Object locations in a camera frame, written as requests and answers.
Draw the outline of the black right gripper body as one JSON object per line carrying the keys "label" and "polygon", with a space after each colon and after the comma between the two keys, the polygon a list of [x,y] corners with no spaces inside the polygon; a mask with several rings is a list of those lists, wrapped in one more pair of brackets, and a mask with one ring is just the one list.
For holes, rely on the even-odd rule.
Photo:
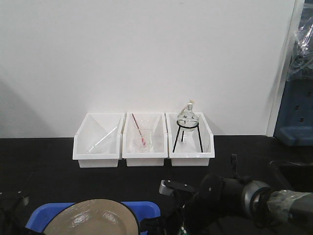
{"label": "black right gripper body", "polygon": [[174,190],[170,196],[173,198],[173,208],[165,215],[154,218],[144,218],[139,224],[140,232],[148,235],[190,235],[184,218],[184,207],[194,194],[182,190]]}

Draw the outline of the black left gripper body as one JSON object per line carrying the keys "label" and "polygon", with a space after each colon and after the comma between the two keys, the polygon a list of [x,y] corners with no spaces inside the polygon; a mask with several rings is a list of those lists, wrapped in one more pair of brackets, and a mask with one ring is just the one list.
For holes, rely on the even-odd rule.
{"label": "black left gripper body", "polygon": [[28,195],[21,192],[0,193],[0,234],[1,235],[30,235],[31,232],[21,224],[16,216],[19,208],[29,202]]}

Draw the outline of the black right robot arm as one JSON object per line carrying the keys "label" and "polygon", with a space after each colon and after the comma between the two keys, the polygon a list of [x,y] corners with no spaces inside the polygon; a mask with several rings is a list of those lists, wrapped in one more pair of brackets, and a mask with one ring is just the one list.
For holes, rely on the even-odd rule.
{"label": "black right robot arm", "polygon": [[226,216],[253,221],[257,228],[286,223],[313,232],[313,194],[274,189],[249,177],[206,175],[199,191],[188,184],[162,180],[159,193],[174,198],[164,216],[145,218],[140,231],[149,235],[206,235],[212,223]]}

